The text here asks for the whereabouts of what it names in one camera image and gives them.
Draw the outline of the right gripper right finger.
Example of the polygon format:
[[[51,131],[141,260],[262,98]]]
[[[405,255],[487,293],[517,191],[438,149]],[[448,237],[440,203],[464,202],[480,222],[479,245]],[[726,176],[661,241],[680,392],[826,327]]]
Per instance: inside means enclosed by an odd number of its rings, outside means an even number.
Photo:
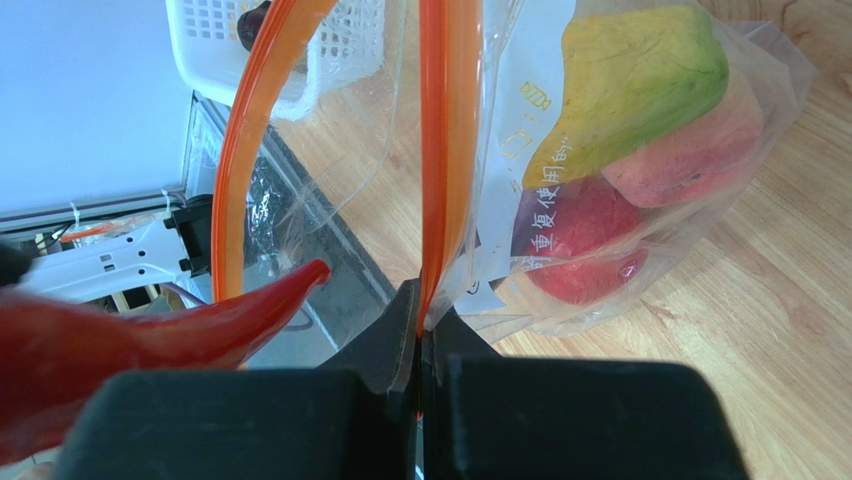
[[[716,393],[677,363],[499,355],[454,313],[424,334],[430,479],[745,479]]]

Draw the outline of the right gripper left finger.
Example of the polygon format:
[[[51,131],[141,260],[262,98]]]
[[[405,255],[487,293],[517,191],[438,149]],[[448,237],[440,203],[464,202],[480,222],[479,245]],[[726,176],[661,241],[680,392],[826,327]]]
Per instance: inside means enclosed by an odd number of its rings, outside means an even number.
[[[412,479],[420,284],[313,369],[135,370],[87,402],[56,479]]]

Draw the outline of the red tomato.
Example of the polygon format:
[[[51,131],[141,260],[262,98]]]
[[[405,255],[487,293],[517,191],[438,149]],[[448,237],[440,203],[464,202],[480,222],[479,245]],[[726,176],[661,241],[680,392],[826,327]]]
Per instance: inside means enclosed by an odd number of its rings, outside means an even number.
[[[544,293],[591,305],[645,266],[648,251],[635,242],[641,223],[639,209],[602,178],[537,187],[523,193],[512,255]]]

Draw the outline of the clear orange-zip bag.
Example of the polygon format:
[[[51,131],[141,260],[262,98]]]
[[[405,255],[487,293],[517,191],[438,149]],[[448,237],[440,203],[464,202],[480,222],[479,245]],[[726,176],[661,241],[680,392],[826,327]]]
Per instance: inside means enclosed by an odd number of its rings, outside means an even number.
[[[562,108],[562,34],[580,18],[693,1],[423,1],[419,5],[422,260],[418,330],[440,314],[522,317],[551,333],[625,309],[679,264],[754,179],[800,115],[816,72],[771,23],[740,32],[712,15],[732,70],[763,115],[763,134],[741,175],[697,201],[640,208],[639,274],[586,306],[536,287],[512,255],[526,168]]]

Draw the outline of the red chili pepper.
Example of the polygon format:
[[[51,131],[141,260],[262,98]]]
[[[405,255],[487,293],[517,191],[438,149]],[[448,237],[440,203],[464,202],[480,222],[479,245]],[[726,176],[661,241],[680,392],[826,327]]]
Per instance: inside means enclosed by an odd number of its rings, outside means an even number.
[[[2,288],[2,464],[59,446],[86,401],[116,374],[238,367],[330,276],[316,259],[231,299],[135,317]]]

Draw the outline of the pink peach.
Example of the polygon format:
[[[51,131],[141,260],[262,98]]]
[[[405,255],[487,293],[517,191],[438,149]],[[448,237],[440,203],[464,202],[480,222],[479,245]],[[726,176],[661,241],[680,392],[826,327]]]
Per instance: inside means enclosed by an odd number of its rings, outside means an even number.
[[[723,99],[706,115],[602,169],[633,205],[697,201],[740,176],[763,134],[763,115],[747,77],[734,69]]]

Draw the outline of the yellow green mango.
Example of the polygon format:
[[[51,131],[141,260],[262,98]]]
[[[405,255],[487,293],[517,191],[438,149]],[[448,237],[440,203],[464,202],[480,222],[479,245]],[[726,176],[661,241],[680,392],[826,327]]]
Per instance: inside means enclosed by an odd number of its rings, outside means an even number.
[[[712,110],[729,79],[713,24],[691,4],[571,21],[561,39],[561,113],[523,188],[591,176]]]

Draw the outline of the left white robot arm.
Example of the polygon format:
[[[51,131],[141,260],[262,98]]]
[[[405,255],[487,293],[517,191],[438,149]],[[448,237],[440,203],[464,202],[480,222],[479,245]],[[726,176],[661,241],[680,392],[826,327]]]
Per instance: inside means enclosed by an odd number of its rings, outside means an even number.
[[[41,257],[18,287],[85,303],[153,284],[177,283],[210,271],[210,194],[121,236]]]

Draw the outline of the white plastic basket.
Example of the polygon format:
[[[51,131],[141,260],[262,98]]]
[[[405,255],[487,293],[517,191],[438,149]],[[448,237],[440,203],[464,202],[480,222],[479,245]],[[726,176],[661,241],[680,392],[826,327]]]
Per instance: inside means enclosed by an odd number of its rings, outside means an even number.
[[[237,21],[262,2],[166,2],[174,60],[191,89],[227,106],[264,101],[272,117],[295,121],[385,61],[384,1],[271,1],[247,51]]]

